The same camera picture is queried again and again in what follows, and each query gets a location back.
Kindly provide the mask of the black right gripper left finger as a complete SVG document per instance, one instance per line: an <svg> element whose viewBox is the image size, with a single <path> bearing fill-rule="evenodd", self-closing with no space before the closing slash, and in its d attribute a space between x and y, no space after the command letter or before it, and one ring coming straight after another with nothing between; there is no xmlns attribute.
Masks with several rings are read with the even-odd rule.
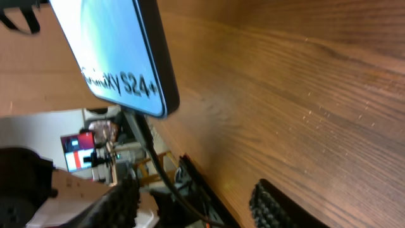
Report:
<svg viewBox="0 0 405 228"><path fill-rule="evenodd" d="M139 203L139 182L128 177L60 227L133 228L136 226Z"/></svg>

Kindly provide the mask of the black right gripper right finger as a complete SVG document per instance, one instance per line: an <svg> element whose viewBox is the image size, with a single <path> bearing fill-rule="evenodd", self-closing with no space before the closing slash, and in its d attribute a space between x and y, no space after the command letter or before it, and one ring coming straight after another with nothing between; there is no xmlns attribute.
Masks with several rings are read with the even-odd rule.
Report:
<svg viewBox="0 0 405 228"><path fill-rule="evenodd" d="M252 191L249 209L259 228L327 228L266 179L260 179Z"/></svg>

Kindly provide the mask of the blue Galaxy smartphone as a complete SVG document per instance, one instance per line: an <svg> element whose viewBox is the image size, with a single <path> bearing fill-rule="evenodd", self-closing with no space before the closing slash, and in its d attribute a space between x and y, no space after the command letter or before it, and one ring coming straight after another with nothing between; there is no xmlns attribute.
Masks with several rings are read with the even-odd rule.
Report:
<svg viewBox="0 0 405 228"><path fill-rule="evenodd" d="M155 118L180 106L156 0L52 0L95 97Z"/></svg>

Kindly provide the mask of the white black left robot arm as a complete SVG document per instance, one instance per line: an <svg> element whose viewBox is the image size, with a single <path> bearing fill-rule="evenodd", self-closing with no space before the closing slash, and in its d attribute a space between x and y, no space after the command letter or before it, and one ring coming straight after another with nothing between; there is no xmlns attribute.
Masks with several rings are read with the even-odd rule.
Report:
<svg viewBox="0 0 405 228"><path fill-rule="evenodd" d="M24 147L1 148L1 228L25 227L48 198L55 167Z"/></svg>

